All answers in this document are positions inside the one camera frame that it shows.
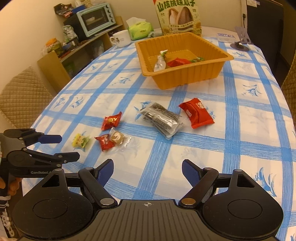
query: screw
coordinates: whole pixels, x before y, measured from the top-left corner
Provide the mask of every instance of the screw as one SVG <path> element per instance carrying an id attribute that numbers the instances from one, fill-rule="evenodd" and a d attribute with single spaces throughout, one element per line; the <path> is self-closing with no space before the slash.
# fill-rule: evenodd
<path id="1" fill-rule="evenodd" d="M 183 203 L 184 205 L 193 205 L 195 203 L 195 200 L 193 198 L 187 197 L 183 198 L 181 200 L 181 203 Z"/>
<path id="2" fill-rule="evenodd" d="M 105 206 L 108 206 L 108 205 L 112 205 L 113 203 L 115 203 L 114 199 L 112 198 L 103 198 L 100 200 L 100 203 L 105 205 Z"/>

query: mug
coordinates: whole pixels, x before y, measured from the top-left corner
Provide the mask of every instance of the mug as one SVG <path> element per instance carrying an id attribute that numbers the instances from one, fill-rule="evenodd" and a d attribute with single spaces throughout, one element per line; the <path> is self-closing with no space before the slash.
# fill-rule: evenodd
<path id="1" fill-rule="evenodd" d="M 116 44 L 117 47 L 124 47 L 131 43 L 131 38 L 129 36 L 128 30 L 122 30 L 113 34 L 110 38 L 111 43 Z"/>

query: blue and white checked tablecloth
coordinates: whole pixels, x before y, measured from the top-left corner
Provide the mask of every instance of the blue and white checked tablecloth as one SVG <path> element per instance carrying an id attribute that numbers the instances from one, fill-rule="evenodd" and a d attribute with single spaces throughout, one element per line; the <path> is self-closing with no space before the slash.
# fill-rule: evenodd
<path id="1" fill-rule="evenodd" d="M 259 48 L 250 45 L 250 52 L 241 52 L 215 38 L 208 40 L 235 59 L 226 62 L 215 79 L 168 90 L 158 89 L 152 78 L 141 74 L 134 43 L 106 51 L 66 85 L 33 124 L 45 134 L 60 134 L 62 142 L 32 148 L 48 154 L 78 151 L 78 162 L 63 165 L 66 172 L 97 167 L 112 158 L 114 174 L 105 188 L 118 199 L 179 200 L 191 188 L 181 172 L 184 159 L 222 173 L 241 168 L 282 206 L 284 220 L 277 237 L 295 240 L 296 138 L 281 89 Z M 192 129 L 188 121 L 166 140 L 139 119 L 137 111 L 150 102 L 186 117 L 178 105 L 194 97 L 215 124 Z M 102 152 L 94 137 L 107 133 L 101 131 L 103 118 L 119 111 L 123 115 L 118 130 L 131 136 L 131 142 L 123 151 Z M 85 151 L 71 145 L 77 133 L 91 136 Z M 37 182 L 23 180 L 24 193 Z"/>

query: quilted chair cushion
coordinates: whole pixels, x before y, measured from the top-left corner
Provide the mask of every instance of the quilted chair cushion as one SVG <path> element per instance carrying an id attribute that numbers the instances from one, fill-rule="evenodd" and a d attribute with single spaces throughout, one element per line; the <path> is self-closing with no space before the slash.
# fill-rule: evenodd
<path id="1" fill-rule="evenodd" d="M 281 86 L 296 126 L 296 52 L 289 73 Z"/>
<path id="2" fill-rule="evenodd" d="M 30 128 L 52 99 L 30 66 L 4 87 L 0 94 L 1 114 L 15 128 Z"/>

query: red snack package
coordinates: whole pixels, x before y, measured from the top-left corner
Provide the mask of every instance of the red snack package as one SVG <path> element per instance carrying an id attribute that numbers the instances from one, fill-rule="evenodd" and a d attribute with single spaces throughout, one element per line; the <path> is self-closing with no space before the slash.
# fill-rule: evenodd
<path id="1" fill-rule="evenodd" d="M 179 107 L 188 115 L 193 129 L 214 123 L 213 118 L 198 98 L 193 98 L 188 102 L 184 102 L 180 104 Z"/>
<path id="2" fill-rule="evenodd" d="M 109 134 L 105 134 L 100 137 L 95 137 L 95 139 L 100 142 L 102 151 L 108 150 L 115 146 L 115 144 L 109 139 Z"/>
<path id="3" fill-rule="evenodd" d="M 106 116 L 103 121 L 101 130 L 105 131 L 112 127 L 117 127 L 121 118 L 121 111 L 117 115 Z"/>
<path id="4" fill-rule="evenodd" d="M 184 64 L 192 64 L 192 62 L 184 58 L 176 58 L 167 63 L 169 67 L 176 67 Z"/>

